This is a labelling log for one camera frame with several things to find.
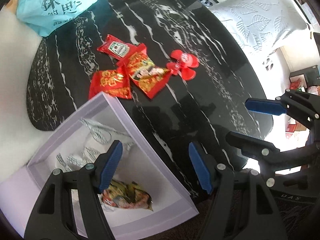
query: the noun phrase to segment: cushion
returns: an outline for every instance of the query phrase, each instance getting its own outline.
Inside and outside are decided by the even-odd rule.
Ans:
[[[283,40],[307,28],[293,0],[226,0],[210,9],[249,58],[261,62]]]

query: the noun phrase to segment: blue gripper pad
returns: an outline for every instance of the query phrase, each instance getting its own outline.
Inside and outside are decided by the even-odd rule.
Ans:
[[[245,107],[249,111],[263,114],[281,115],[287,113],[287,109],[279,101],[268,99],[249,98],[245,102]]]
[[[121,159],[122,151],[123,151],[122,143],[119,142],[114,148],[114,150],[112,151],[106,165],[102,169],[102,172],[100,175],[101,180],[99,185],[100,192],[103,192],[105,189],[109,187],[112,177],[115,174],[119,161]]]
[[[194,143],[189,144],[189,157],[192,162],[193,168],[196,171],[202,189],[206,190],[210,195],[213,191],[213,187],[211,184],[211,175]]]

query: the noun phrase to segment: table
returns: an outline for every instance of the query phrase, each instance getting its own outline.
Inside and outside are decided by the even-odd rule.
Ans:
[[[88,100],[93,73],[116,68],[115,61],[96,50],[107,34],[134,45],[143,42],[158,66],[170,61],[174,49],[199,58],[193,80],[173,76],[153,100],[132,86],[133,100],[120,101],[193,200],[206,199],[188,144],[199,141],[218,162],[239,170],[246,158],[226,143],[226,133],[263,139],[273,119],[246,110],[247,98],[265,98],[259,80],[236,41],[197,0],[98,0],[44,38],[27,87],[32,124],[56,129]]]

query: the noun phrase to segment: light blue bag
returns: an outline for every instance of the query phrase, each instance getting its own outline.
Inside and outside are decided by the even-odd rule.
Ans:
[[[73,20],[97,0],[19,0],[17,17],[40,36]]]

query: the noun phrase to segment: red ketchup packet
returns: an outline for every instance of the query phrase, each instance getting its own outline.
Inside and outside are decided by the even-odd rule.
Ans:
[[[136,48],[136,46],[130,43],[124,43],[115,36],[108,34],[106,43],[97,48],[97,51],[107,53],[112,57],[121,60],[134,48]]]
[[[101,91],[113,97],[131,99],[130,82],[126,71],[119,67],[116,70],[94,73],[89,90],[89,99]]]
[[[171,70],[157,67],[147,55],[147,47],[142,43],[130,49],[117,65],[126,69],[131,80],[152,99],[167,84]]]

